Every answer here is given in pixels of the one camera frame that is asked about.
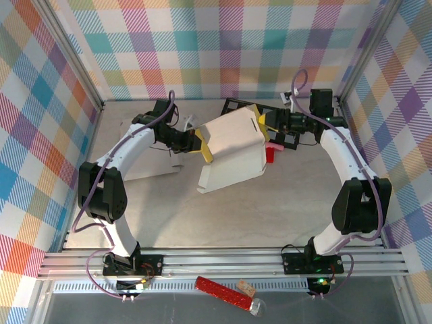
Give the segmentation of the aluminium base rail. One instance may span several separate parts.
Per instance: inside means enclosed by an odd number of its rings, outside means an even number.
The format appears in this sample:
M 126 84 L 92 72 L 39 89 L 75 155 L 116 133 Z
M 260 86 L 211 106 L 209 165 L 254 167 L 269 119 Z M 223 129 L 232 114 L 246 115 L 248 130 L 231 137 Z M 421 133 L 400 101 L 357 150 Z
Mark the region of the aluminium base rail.
M 161 279 L 262 279 L 321 277 L 329 274 L 286 275 L 281 255 L 297 253 L 295 248 L 148 248 L 142 254 L 162 254 Z M 349 246 L 342 251 L 345 276 L 404 276 L 408 266 L 398 249 L 377 246 Z M 38 279 L 85 279 L 89 273 L 103 278 L 102 254 L 88 248 L 71 248 L 45 256 Z

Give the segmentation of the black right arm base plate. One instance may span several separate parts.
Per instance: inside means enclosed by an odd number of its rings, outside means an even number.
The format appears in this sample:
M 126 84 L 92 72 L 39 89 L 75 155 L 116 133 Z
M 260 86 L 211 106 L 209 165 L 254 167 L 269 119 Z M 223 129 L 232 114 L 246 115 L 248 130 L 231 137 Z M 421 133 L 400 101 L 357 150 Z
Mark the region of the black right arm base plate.
M 304 253 L 283 253 L 283 271 L 286 275 L 342 274 L 342 258 L 337 255 L 309 258 Z

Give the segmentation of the black grey chessboard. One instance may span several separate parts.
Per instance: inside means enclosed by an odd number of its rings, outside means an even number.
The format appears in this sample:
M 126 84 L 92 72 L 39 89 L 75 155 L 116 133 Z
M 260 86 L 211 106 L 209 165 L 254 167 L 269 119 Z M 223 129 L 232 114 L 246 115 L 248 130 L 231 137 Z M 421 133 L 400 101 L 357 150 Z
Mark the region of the black grey chessboard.
M 253 105 L 253 103 L 248 101 L 241 101 L 238 99 L 227 98 L 221 111 L 221 115 L 225 115 L 227 113 L 235 111 L 236 109 L 243 108 L 249 105 Z M 256 106 L 260 114 L 268 113 L 276 109 L 276 107 L 271 107 L 260 103 L 257 103 Z M 278 135 L 276 136 L 276 140 L 270 140 L 270 142 L 282 144 L 285 146 L 285 149 L 296 150 L 298 145 L 300 144 L 300 135 L 295 133 L 278 133 Z

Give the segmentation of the yellow paper box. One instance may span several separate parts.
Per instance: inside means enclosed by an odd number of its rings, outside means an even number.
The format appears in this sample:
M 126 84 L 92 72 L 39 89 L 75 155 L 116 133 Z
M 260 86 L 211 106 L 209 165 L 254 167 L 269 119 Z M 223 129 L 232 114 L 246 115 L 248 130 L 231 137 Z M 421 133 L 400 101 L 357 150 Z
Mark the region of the yellow paper box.
M 201 125 L 213 161 L 202 167 L 197 190 L 206 194 L 257 178 L 266 170 L 266 143 L 255 104 Z

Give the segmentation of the small connector board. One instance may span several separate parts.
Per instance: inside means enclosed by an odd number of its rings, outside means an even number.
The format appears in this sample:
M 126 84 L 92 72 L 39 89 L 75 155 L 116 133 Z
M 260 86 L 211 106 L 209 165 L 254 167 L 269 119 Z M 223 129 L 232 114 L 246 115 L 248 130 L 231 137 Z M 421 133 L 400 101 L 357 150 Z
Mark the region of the small connector board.
M 117 281 L 115 289 L 120 292 L 141 291 L 149 287 L 150 281 L 148 279 L 140 279 L 138 281 Z

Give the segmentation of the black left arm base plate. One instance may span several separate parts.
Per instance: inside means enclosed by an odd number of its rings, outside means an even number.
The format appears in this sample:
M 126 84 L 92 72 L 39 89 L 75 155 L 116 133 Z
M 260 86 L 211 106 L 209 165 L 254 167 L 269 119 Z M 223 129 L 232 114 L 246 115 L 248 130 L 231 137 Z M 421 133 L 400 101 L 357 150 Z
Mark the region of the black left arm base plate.
M 104 276 L 160 276 L 163 268 L 162 254 L 136 254 L 122 257 L 107 253 L 103 257 Z

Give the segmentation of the white paper box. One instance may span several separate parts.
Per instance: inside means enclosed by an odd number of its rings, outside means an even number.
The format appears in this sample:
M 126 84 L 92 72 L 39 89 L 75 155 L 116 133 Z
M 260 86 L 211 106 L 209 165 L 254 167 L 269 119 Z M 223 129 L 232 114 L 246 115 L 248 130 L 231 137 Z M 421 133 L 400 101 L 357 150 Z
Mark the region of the white paper box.
M 125 181 L 181 171 L 183 155 L 174 154 L 165 144 L 156 142 L 150 128 L 128 139 L 115 158 Z

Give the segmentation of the aluminium frame post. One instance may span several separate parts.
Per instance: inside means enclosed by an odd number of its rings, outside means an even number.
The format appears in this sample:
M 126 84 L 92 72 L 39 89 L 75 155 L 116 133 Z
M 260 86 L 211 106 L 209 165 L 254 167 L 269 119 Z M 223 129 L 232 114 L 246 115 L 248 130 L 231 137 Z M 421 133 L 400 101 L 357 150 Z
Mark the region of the aluminium frame post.
M 72 42 L 68 37 L 68 34 L 57 17 L 55 10 L 52 8 L 50 1 L 31 0 L 31 2 L 35 6 L 37 12 L 40 14 L 43 22 L 47 25 L 47 28 L 49 29 L 53 38 L 58 43 L 61 52 L 77 75 L 77 78 L 81 82 L 84 91 L 89 96 L 90 101 L 99 111 L 102 111 L 104 107 L 104 101 L 97 91 L 97 88 L 93 84 L 90 75 L 79 58 Z
M 402 2 L 403 0 L 378 1 L 377 8 L 374 10 L 368 26 L 358 42 L 358 46 L 338 87 L 335 97 L 339 102 L 346 101 L 354 90 Z

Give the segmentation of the red glitter microphone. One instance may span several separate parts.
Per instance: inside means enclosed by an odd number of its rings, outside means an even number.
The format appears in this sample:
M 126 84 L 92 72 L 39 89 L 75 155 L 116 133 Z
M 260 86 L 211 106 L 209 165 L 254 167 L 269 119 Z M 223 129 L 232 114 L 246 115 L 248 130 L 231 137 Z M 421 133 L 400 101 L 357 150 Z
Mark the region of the red glitter microphone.
M 260 298 L 250 297 L 242 292 L 226 287 L 210 279 L 198 276 L 194 287 L 200 292 L 204 292 L 232 306 L 236 306 L 244 311 L 248 311 L 252 316 L 260 317 L 265 312 L 265 303 Z

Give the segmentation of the black controller box green light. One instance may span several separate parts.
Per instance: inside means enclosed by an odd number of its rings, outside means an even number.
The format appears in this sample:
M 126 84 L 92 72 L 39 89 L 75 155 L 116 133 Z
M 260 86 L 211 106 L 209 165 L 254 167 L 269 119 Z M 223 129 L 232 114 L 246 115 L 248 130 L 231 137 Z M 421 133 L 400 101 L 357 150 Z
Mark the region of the black controller box green light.
M 330 291 L 331 281 L 328 277 L 308 277 L 308 294 L 311 296 L 325 295 Z

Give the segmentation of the aluminium side rail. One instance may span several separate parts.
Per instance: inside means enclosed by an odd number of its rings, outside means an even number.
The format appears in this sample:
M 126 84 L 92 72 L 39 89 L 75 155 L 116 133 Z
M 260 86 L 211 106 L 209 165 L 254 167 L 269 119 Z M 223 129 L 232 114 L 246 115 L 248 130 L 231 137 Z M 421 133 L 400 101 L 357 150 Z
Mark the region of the aluminium side rail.
M 332 219 L 337 230 L 348 240 L 372 242 L 380 236 L 385 223 L 392 185 L 389 180 L 378 178 L 367 165 L 356 146 L 344 104 L 337 98 L 335 100 L 348 127 L 341 128 L 338 133 L 337 143 L 342 145 L 337 158 L 342 163 L 339 168 L 342 189 L 333 205 Z

